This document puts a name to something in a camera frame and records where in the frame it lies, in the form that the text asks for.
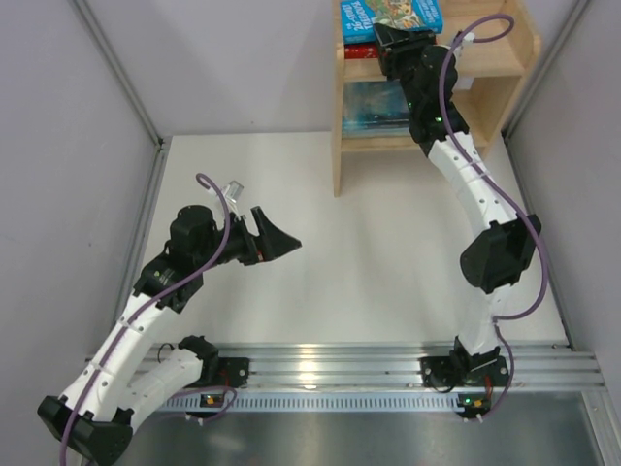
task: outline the white wall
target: white wall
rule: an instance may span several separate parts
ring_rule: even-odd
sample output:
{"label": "white wall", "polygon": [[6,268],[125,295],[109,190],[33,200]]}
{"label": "white wall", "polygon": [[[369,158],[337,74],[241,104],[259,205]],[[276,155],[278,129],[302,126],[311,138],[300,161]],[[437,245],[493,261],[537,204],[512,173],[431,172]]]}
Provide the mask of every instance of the white wall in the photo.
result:
{"label": "white wall", "polygon": [[66,0],[0,4],[0,451],[57,464],[36,412],[110,329],[153,145]]}
{"label": "white wall", "polygon": [[621,413],[621,72],[618,0],[592,2],[510,148],[576,342],[594,350]]}
{"label": "white wall", "polygon": [[[549,44],[573,0],[527,0]],[[165,135],[327,130],[331,0],[90,0]]]}

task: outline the white tabletop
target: white tabletop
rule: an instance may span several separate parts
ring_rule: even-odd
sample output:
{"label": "white tabletop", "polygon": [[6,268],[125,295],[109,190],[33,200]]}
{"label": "white tabletop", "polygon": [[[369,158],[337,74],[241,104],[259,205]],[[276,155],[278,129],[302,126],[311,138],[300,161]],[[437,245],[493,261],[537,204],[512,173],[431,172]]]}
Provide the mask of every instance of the white tabletop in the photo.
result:
{"label": "white tabletop", "polygon": [[[521,199],[502,142],[486,162]],[[222,185],[242,183],[242,212],[261,206],[303,247],[272,263],[236,262],[206,273],[162,342],[205,335],[215,343],[422,344],[459,333],[474,294],[459,256],[473,236],[448,183],[421,153],[347,155],[343,196],[335,199],[330,133],[175,137],[145,263],[162,251],[179,209],[215,207],[194,181],[197,172]],[[250,215],[247,223],[256,232]],[[508,313],[530,306],[539,280],[536,257]],[[549,290],[533,316],[505,323],[503,331],[513,342],[567,341]]]}

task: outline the gray floor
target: gray floor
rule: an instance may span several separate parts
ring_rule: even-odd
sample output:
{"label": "gray floor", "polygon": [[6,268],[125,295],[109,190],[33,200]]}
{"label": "gray floor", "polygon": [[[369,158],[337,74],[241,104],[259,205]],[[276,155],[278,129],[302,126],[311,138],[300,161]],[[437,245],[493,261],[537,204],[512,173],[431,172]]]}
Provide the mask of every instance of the gray floor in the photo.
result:
{"label": "gray floor", "polygon": [[235,414],[200,427],[154,417],[119,465],[603,464],[578,395],[511,395],[482,425],[453,415]]}

